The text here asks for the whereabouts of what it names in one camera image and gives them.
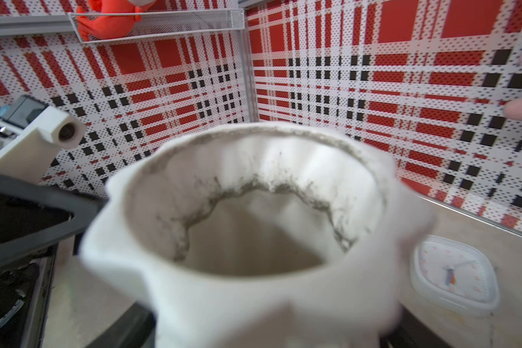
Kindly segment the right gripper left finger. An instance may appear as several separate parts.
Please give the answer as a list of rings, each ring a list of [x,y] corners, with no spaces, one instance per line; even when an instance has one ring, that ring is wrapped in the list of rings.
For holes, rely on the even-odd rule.
[[[134,303],[87,348],[141,348],[155,346],[156,320],[152,312]]]

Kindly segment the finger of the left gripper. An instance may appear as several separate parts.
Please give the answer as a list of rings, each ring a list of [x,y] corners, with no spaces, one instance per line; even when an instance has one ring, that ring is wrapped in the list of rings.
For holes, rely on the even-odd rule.
[[[83,233],[104,200],[0,175],[0,272]]]

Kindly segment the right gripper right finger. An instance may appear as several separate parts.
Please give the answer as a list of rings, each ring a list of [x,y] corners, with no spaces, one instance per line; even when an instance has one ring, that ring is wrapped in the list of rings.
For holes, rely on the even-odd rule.
[[[448,348],[450,345],[403,307],[398,325],[380,337],[380,348],[388,347]]]

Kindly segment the large white ribbed vase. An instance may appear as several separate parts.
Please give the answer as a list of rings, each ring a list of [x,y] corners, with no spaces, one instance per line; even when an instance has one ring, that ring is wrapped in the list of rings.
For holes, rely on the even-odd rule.
[[[326,128],[218,126],[107,182],[80,258],[157,347],[377,347],[436,223],[392,157]]]

